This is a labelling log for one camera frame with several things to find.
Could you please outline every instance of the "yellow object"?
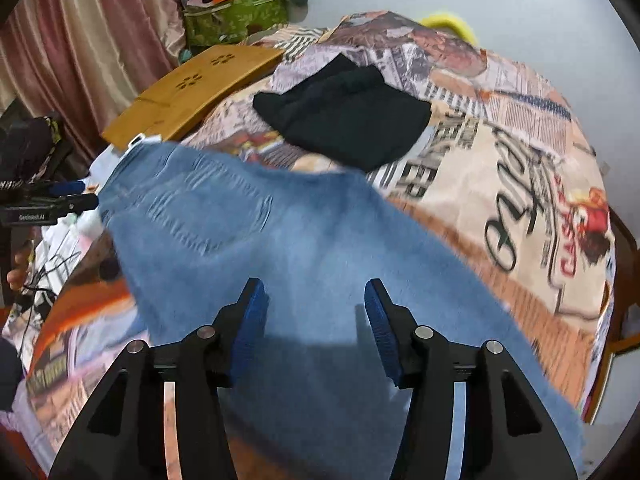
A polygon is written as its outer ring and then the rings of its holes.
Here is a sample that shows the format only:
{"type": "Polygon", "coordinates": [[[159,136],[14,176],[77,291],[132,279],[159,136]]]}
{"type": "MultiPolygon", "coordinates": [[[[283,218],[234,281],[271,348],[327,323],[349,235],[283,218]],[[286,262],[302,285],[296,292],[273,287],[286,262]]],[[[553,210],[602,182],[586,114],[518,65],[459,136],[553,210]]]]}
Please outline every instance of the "yellow object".
{"type": "Polygon", "coordinates": [[[432,14],[428,18],[420,20],[420,24],[429,28],[448,28],[457,37],[478,46],[478,38],[462,18],[443,12],[441,14],[432,14]]]}
{"type": "Polygon", "coordinates": [[[142,92],[102,137],[121,150],[137,134],[180,140],[232,92],[270,74],[283,50],[217,45],[142,92]]]}

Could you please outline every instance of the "blue denim jeans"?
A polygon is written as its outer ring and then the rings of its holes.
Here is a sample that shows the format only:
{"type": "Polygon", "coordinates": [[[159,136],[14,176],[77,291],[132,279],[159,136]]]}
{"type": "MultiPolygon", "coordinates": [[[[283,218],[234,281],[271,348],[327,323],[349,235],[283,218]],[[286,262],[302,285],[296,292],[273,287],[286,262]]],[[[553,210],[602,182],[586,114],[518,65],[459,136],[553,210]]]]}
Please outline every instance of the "blue denim jeans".
{"type": "MultiPolygon", "coordinates": [[[[371,278],[450,341],[501,341],[578,460],[578,415],[510,315],[362,174],[289,173],[170,142],[139,144],[100,193],[100,212],[155,344],[210,323],[249,277],[264,282],[264,339],[223,403],[313,476],[386,480],[398,452],[410,391],[385,376],[363,306],[371,278]]],[[[460,388],[454,412],[451,479],[463,449],[460,388]]]]}

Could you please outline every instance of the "pink curtain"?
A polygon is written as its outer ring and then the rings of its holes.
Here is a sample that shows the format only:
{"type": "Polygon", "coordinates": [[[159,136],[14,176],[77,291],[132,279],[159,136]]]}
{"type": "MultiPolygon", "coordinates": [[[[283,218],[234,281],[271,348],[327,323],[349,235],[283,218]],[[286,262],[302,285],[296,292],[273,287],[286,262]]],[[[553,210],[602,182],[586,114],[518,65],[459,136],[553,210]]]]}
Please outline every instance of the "pink curtain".
{"type": "Polygon", "coordinates": [[[57,110],[85,163],[100,133],[177,66],[174,0],[20,0],[0,29],[0,98],[37,116],[57,110]]]}

